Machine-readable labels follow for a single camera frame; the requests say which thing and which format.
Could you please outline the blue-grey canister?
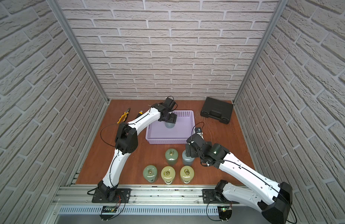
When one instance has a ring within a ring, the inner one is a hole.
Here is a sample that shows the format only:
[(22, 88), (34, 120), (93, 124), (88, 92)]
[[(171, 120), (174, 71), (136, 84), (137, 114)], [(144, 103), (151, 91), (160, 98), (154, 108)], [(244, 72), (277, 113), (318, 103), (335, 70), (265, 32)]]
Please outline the blue-grey canister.
[(183, 153), (182, 153), (182, 160), (183, 160), (183, 164), (184, 164), (185, 166), (192, 166), (192, 164), (193, 164), (195, 158), (192, 158), (192, 157), (190, 157), (190, 156), (187, 156), (186, 150), (184, 150)]
[(165, 126), (166, 126), (166, 128), (174, 128), (175, 124), (174, 123), (165, 122)]

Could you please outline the lavender plastic basket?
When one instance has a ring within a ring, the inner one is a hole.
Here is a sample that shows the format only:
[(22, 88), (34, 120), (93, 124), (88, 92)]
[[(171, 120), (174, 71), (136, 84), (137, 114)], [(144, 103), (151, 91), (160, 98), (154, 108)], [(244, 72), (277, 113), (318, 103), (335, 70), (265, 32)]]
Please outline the lavender plastic basket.
[(192, 110), (177, 110), (174, 127), (168, 128), (163, 121), (155, 121), (147, 127), (145, 139), (150, 144), (186, 144), (195, 126)]

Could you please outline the dark green canister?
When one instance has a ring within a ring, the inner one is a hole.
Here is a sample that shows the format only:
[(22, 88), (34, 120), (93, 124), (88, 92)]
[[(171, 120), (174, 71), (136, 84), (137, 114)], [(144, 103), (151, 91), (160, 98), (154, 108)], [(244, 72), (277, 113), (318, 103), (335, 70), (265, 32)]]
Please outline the dark green canister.
[(165, 153), (165, 158), (169, 166), (174, 166), (178, 161), (179, 153), (176, 149), (170, 148)]

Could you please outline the yellow-green canister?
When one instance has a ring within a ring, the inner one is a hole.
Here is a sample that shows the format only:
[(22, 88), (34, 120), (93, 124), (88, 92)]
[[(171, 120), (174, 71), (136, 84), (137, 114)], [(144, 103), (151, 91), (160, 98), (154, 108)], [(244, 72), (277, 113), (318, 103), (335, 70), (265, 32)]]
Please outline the yellow-green canister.
[(184, 184), (189, 184), (195, 176), (194, 169), (191, 166), (183, 166), (180, 170), (180, 179)]
[(166, 166), (161, 170), (161, 177), (166, 184), (172, 184), (175, 180), (176, 172), (171, 166)]

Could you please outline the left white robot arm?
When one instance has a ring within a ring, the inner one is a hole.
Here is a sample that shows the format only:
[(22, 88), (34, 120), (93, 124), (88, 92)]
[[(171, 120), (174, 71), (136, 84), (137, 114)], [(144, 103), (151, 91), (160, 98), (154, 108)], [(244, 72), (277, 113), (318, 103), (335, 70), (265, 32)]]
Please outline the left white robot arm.
[(107, 201), (112, 202), (116, 198), (121, 172), (128, 157), (138, 148), (138, 135), (155, 121), (175, 124), (177, 115), (173, 111), (177, 107), (178, 104), (168, 97), (164, 102), (153, 104), (147, 112), (133, 121), (119, 124), (115, 137), (114, 158), (96, 189)]

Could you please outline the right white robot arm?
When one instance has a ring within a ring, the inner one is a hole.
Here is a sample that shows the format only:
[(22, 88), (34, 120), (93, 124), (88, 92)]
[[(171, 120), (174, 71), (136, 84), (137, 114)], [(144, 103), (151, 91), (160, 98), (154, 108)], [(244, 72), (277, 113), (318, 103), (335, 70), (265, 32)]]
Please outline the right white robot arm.
[(190, 149), (207, 167), (215, 167), (243, 183), (240, 188), (221, 180), (215, 187), (215, 199), (239, 202), (259, 211), (271, 224), (285, 224), (292, 206), (292, 187), (278, 183), (256, 172), (224, 146), (203, 139), (201, 133), (194, 133), (187, 139)]

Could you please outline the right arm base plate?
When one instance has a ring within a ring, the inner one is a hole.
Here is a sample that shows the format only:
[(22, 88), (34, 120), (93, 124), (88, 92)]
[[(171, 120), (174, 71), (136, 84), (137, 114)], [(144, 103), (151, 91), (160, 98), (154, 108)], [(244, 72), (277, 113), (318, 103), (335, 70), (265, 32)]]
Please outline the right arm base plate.
[(216, 193), (214, 189), (203, 189), (202, 190), (203, 203), (223, 203), (223, 204), (239, 204), (236, 201), (227, 200), (222, 194)]

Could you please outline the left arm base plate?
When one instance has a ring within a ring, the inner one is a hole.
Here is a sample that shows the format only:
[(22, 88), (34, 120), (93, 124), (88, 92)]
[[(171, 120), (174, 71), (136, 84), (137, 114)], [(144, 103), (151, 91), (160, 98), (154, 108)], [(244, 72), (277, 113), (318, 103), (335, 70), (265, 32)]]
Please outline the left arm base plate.
[(128, 203), (131, 189), (103, 190), (96, 189), (92, 198), (92, 203)]

